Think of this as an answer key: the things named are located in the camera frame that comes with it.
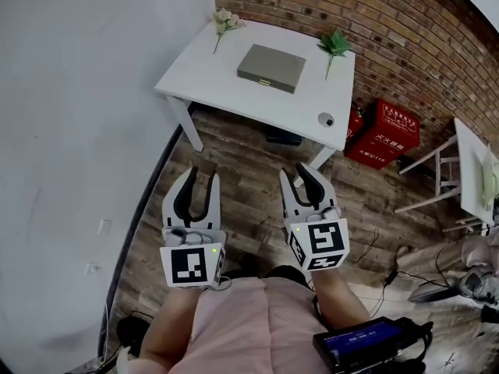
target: white cube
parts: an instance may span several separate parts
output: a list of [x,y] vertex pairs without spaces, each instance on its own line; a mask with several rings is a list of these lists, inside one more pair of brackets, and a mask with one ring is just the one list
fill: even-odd
[[169,287],[215,287],[221,276],[225,250],[215,242],[160,248]]
[[293,223],[288,230],[288,244],[303,270],[338,267],[350,252],[346,219]]

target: fire extinguisher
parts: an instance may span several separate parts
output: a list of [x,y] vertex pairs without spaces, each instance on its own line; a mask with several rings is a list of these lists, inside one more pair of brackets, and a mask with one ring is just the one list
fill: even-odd
[[346,133],[346,142],[350,141],[353,136],[364,126],[364,110],[359,108],[359,106],[352,102],[352,107],[350,108],[350,119],[349,119],[349,129]]

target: white flower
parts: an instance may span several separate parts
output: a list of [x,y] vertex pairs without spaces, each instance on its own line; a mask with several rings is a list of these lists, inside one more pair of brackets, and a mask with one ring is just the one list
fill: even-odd
[[223,23],[215,23],[216,29],[217,29],[217,34],[223,34],[225,30],[227,29],[227,25],[225,22]]
[[230,11],[227,11],[226,9],[221,9],[218,12],[218,18],[221,21],[226,21],[227,19],[231,19],[232,13]]
[[238,24],[239,24],[239,16],[237,14],[232,15],[230,20],[227,22],[227,25],[229,25],[230,27],[238,26]]

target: gray box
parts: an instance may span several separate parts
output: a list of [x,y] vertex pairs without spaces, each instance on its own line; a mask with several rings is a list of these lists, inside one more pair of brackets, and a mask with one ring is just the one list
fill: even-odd
[[295,93],[306,59],[254,44],[237,68],[237,76]]

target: brick wall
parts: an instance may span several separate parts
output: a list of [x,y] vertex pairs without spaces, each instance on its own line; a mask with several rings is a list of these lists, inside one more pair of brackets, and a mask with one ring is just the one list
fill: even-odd
[[420,157],[457,116],[499,152],[499,35],[467,0],[216,0],[242,18],[320,36],[340,28],[356,53],[354,100],[376,97],[421,121]]

